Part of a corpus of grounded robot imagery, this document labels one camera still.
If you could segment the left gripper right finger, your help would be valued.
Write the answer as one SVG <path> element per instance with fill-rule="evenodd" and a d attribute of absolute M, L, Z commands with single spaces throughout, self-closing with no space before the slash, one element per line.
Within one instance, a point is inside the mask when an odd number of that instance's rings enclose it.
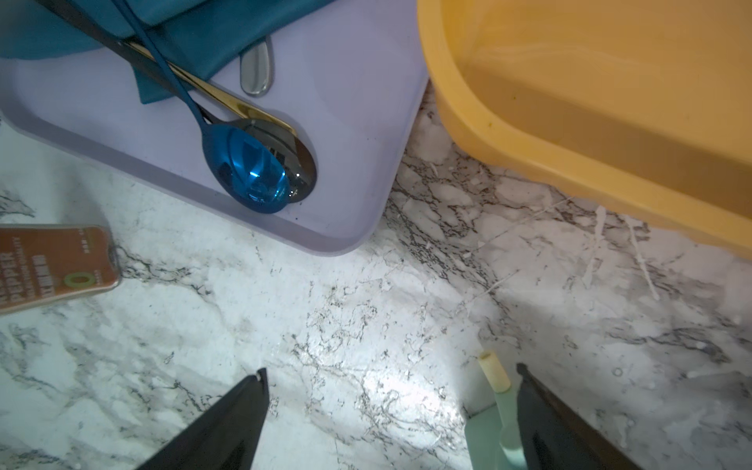
<path fill-rule="evenodd" d="M 517 363 L 516 371 L 522 377 L 517 411 L 528 468 L 640 469 L 536 378 L 526 364 Z"/>

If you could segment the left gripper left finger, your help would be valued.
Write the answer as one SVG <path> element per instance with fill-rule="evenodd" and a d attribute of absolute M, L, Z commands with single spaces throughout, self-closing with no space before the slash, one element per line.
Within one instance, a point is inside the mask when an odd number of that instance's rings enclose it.
<path fill-rule="evenodd" d="M 251 468 L 269 404 L 268 372 L 262 368 L 241 380 L 139 470 Z"/>

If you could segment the green sharpener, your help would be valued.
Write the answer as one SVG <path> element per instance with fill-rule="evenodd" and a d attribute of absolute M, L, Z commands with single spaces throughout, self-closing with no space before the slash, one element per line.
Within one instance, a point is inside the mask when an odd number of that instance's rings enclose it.
<path fill-rule="evenodd" d="M 518 424 L 517 390 L 492 351 L 478 358 L 495 395 L 495 405 L 469 418 L 465 438 L 472 468 L 527 469 Z"/>

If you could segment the yellow plastic tray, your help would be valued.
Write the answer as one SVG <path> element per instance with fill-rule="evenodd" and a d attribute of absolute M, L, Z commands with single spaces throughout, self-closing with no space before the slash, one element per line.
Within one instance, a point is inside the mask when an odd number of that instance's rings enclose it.
<path fill-rule="evenodd" d="M 747 1 L 421 1 L 471 157 L 751 255 Z"/>

